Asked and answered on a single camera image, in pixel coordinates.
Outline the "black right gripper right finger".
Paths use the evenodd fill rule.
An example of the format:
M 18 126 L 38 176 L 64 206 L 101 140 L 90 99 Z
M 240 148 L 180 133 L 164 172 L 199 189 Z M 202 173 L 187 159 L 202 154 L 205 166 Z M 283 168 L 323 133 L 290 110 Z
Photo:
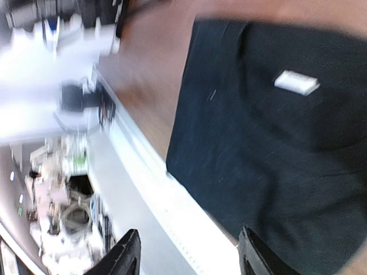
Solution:
M 241 274 L 299 275 L 247 226 L 239 235 L 238 252 Z

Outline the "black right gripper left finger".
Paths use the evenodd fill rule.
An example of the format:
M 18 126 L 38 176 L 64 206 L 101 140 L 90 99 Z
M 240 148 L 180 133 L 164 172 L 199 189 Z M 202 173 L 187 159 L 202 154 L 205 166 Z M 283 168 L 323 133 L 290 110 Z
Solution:
M 137 229 L 130 229 L 98 264 L 85 275 L 140 275 L 141 241 Z

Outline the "black garment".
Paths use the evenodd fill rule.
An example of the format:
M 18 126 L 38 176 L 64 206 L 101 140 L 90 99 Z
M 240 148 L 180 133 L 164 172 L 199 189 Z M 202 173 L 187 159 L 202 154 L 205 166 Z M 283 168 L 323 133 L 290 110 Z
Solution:
M 366 40 L 195 20 L 168 172 L 276 274 L 336 274 L 366 240 Z

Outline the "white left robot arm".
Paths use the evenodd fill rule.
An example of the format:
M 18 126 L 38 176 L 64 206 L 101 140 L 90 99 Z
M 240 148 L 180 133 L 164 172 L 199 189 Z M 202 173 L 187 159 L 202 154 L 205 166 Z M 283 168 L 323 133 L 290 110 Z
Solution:
M 61 86 L 86 83 L 101 56 L 115 54 L 115 24 L 86 29 L 81 17 L 14 29 L 1 49 L 1 141 L 46 136 L 87 126 L 86 112 L 61 110 Z

